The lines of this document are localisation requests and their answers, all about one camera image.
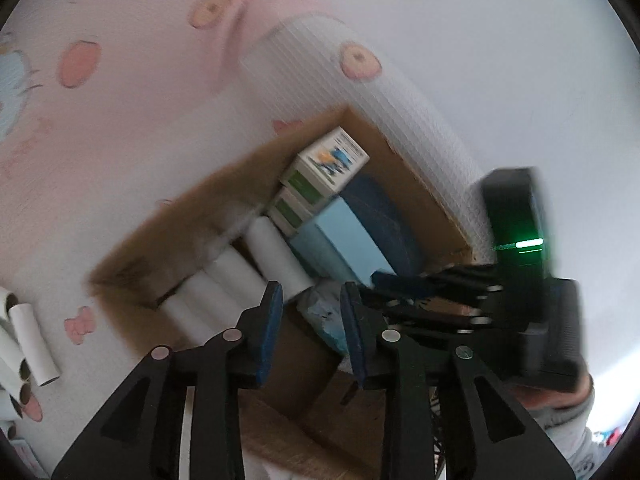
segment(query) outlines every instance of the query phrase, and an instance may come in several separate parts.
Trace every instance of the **pink bow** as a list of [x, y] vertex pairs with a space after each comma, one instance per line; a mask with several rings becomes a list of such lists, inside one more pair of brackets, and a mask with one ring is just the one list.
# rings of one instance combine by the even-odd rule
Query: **pink bow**
[[95, 317], [91, 308], [81, 306], [76, 317], [65, 319], [65, 332], [74, 345], [81, 345], [86, 334], [95, 332]]

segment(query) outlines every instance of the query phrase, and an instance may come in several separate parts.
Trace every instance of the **cardboard tube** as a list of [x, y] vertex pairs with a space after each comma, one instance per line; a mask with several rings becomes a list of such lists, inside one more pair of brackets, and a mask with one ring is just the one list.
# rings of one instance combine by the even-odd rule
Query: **cardboard tube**
[[6, 390], [0, 390], [0, 420], [20, 420], [20, 404]]
[[0, 386], [21, 404], [29, 402], [31, 387], [0, 359]]
[[36, 384], [44, 386], [60, 377], [60, 371], [40, 333], [33, 307], [29, 303], [12, 306], [9, 309], [9, 319]]
[[0, 326], [0, 358], [18, 376], [26, 381], [29, 378], [29, 367], [18, 343]]
[[314, 286], [276, 226], [266, 216], [258, 216], [249, 225], [244, 241], [262, 275], [267, 280], [280, 282], [285, 301]]
[[226, 248], [204, 271], [242, 307], [260, 305], [267, 283], [233, 247]]
[[244, 310], [218, 282], [202, 270], [186, 280], [175, 295], [216, 334], [235, 327]]
[[159, 309], [196, 346], [204, 345], [216, 335], [216, 332], [176, 295], [164, 300]]
[[17, 434], [15, 424], [12, 420], [0, 420], [0, 430], [7, 437], [7, 440], [13, 440]]
[[18, 303], [18, 298], [10, 290], [0, 286], [0, 318], [9, 321], [9, 309]]

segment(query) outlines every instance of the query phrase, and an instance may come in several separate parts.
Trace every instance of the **gray sleeve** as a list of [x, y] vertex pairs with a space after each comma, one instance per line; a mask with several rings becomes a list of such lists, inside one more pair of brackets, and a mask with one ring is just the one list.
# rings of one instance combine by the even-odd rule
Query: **gray sleeve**
[[589, 397], [578, 406], [531, 412], [536, 422], [556, 444], [575, 472], [577, 480], [587, 480], [609, 455], [610, 447], [593, 442], [587, 419], [593, 407], [593, 385]]

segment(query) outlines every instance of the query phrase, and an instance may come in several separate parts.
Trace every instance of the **person's arm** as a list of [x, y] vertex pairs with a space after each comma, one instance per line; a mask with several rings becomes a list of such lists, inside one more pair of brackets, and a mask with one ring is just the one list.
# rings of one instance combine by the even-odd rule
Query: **person's arm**
[[595, 396], [590, 375], [585, 371], [574, 393], [525, 386], [512, 391], [567, 459], [577, 480], [590, 478], [610, 451], [593, 442], [586, 427]]

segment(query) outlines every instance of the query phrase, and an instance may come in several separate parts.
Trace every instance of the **hand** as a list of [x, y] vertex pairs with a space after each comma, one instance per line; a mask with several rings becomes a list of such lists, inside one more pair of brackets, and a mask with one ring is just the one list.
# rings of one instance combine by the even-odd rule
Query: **hand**
[[511, 393], [520, 403], [530, 411], [542, 408], [570, 408], [584, 402], [591, 393], [591, 376], [585, 371], [578, 382], [577, 390], [573, 393], [540, 390], [530, 386], [511, 386]]

